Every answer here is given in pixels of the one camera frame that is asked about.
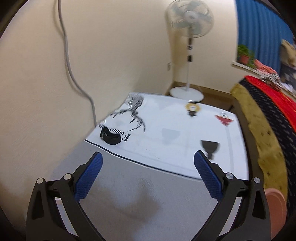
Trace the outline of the pink trash bin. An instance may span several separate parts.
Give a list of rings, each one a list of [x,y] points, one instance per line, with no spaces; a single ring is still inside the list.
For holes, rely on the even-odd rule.
[[[264,191],[270,214],[271,239],[273,239],[285,224],[287,205],[285,197],[279,190],[275,188],[267,188]]]

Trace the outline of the tan jacket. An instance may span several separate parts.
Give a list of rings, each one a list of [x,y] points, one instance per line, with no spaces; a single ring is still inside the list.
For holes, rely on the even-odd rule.
[[[295,47],[287,40],[281,40],[280,61],[286,65],[295,67]]]

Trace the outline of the grey storage box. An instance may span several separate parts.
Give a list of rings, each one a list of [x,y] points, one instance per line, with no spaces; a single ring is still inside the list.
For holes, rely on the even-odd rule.
[[[281,63],[280,80],[282,83],[291,86],[295,90],[295,68]]]

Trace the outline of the blue curtain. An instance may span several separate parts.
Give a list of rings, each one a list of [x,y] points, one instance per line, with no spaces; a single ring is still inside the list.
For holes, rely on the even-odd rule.
[[[255,59],[280,72],[282,40],[293,43],[293,33],[287,23],[264,3],[237,0],[238,44],[245,45]]]

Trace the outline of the potted green plant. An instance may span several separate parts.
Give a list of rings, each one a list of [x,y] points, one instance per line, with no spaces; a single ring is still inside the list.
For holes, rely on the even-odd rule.
[[[237,62],[245,65],[251,69],[255,69],[254,64],[254,52],[250,49],[248,49],[245,45],[240,44],[237,47]]]

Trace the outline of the black leopard scrunchie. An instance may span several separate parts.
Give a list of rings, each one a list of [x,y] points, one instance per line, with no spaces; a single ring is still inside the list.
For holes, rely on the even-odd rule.
[[[109,145],[117,145],[121,142],[121,135],[111,133],[107,127],[101,129],[100,138]]]

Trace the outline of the low table with grey cloth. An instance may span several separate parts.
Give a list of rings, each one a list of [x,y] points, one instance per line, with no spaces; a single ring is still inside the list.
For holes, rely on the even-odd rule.
[[[103,127],[120,134],[121,142],[104,142]],[[195,168],[199,150],[225,173],[249,178],[236,114],[167,96],[131,93],[44,179],[72,174],[100,152],[103,166],[79,203],[102,240],[191,240],[217,204]],[[56,203],[67,231],[75,234],[61,199]]]

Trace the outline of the bed with red blanket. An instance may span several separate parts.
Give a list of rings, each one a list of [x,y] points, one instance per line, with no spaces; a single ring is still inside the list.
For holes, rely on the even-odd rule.
[[[295,102],[253,76],[233,86],[248,128],[255,138],[264,187],[275,188],[295,207]]]

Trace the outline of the white pedestal fan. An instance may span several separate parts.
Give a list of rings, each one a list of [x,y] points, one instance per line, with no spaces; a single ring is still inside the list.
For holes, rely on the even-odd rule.
[[[174,87],[170,95],[175,98],[198,103],[204,99],[200,90],[190,87],[190,67],[193,62],[194,39],[208,34],[214,25],[212,12],[203,1],[173,1],[167,8],[169,22],[177,33],[187,38],[186,85]]]

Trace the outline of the pink folded clothes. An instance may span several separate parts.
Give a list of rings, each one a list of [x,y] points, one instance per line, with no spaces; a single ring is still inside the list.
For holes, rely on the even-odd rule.
[[[260,73],[260,75],[278,75],[278,73],[271,67],[262,64],[259,60],[254,60],[254,66],[256,71]]]

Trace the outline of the zebra striped cloth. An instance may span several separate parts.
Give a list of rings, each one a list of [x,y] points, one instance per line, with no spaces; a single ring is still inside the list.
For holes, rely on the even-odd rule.
[[[265,74],[261,77],[261,80],[274,88],[281,87],[280,77],[277,74]]]

